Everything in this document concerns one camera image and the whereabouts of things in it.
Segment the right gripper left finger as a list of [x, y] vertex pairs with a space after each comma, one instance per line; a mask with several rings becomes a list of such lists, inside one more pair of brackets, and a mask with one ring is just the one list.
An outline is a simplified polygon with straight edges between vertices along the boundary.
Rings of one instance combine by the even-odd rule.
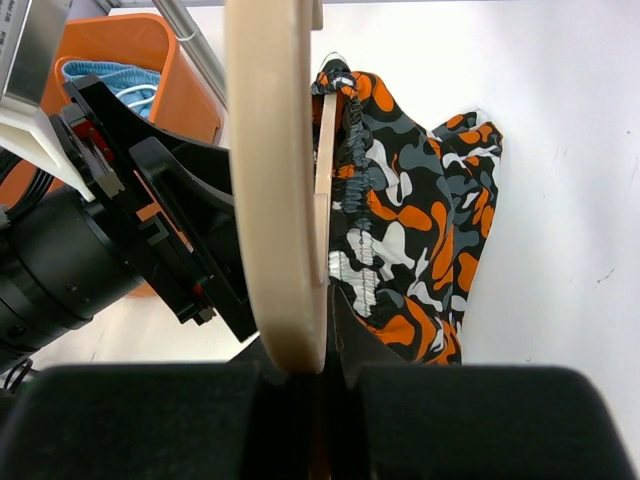
[[4, 479], [297, 479], [252, 364], [64, 366], [38, 375], [1, 433]]

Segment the beige hanger of camouflage shorts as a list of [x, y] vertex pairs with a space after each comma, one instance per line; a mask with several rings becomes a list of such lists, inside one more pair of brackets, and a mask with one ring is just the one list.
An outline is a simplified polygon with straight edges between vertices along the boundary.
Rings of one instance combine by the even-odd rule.
[[225, 63], [234, 207], [260, 338], [286, 372], [319, 373], [326, 259], [316, 228], [310, 92], [317, 1], [229, 1]]

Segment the light blue shorts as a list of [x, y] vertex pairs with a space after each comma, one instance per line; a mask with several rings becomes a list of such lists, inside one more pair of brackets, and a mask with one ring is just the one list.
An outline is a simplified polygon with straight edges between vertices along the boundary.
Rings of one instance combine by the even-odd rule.
[[157, 71], [110, 61], [69, 60], [61, 73], [66, 81], [97, 76], [116, 98], [145, 119], [151, 114], [161, 79]]

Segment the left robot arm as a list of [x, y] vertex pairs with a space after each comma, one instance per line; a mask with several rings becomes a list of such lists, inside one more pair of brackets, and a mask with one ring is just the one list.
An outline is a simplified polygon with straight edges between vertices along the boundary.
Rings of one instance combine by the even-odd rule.
[[220, 316], [253, 335], [230, 153], [161, 129], [94, 75], [46, 118], [77, 168], [72, 187], [29, 192], [1, 229], [1, 367], [9, 370], [148, 284], [180, 322]]

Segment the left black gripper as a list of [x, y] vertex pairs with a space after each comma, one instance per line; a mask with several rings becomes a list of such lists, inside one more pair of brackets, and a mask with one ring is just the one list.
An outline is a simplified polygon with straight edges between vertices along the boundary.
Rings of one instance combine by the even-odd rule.
[[220, 315], [238, 340], [256, 333], [228, 150], [156, 127], [95, 75], [63, 88], [71, 102], [50, 120], [98, 228], [180, 322]]

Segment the camouflage orange black shorts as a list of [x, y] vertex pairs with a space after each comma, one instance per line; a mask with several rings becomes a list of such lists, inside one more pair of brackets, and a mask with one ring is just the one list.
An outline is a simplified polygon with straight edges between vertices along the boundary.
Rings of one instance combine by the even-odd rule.
[[434, 129], [376, 74], [328, 55], [312, 115], [337, 98], [329, 275], [357, 321], [405, 361], [458, 364], [468, 296], [494, 219], [503, 136], [479, 109]]

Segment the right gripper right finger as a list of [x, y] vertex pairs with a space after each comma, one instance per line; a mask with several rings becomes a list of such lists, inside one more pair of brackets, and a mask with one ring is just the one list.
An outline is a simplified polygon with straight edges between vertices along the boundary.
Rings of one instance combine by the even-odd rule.
[[336, 479], [631, 479], [597, 389], [555, 366], [402, 360], [328, 294]]

